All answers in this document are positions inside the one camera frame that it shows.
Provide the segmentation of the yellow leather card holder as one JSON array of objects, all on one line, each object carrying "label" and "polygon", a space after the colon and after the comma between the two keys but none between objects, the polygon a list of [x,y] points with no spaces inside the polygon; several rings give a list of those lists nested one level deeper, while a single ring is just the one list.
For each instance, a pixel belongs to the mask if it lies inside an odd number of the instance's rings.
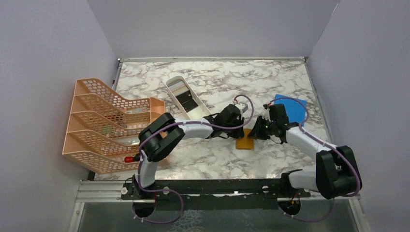
[{"label": "yellow leather card holder", "polygon": [[251,129],[244,129],[244,137],[236,139],[235,148],[243,150],[252,150],[254,149],[254,139],[248,137]]}]

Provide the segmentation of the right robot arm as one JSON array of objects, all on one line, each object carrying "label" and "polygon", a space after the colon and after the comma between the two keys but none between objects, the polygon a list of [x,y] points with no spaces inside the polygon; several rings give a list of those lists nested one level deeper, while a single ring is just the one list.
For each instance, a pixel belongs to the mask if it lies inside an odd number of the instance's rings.
[{"label": "right robot arm", "polygon": [[285,105],[265,105],[266,113],[258,116],[248,137],[269,140],[272,136],[280,142],[293,145],[316,163],[315,170],[294,170],[283,173],[279,191],[286,197],[298,189],[320,193],[326,199],[356,195],[362,188],[362,180],[349,146],[336,146],[310,134],[298,122],[291,122]]}]

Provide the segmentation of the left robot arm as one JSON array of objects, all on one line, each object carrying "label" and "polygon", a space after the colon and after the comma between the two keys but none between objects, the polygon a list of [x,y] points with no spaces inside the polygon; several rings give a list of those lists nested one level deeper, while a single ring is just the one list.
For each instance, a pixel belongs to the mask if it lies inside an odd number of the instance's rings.
[{"label": "left robot arm", "polygon": [[198,120],[182,120],[170,113],[162,114],[138,136],[140,162],[135,173],[134,193],[142,199],[150,196],[159,162],[170,155],[181,140],[243,138],[243,114],[247,109],[245,103],[229,104],[220,113]]}]

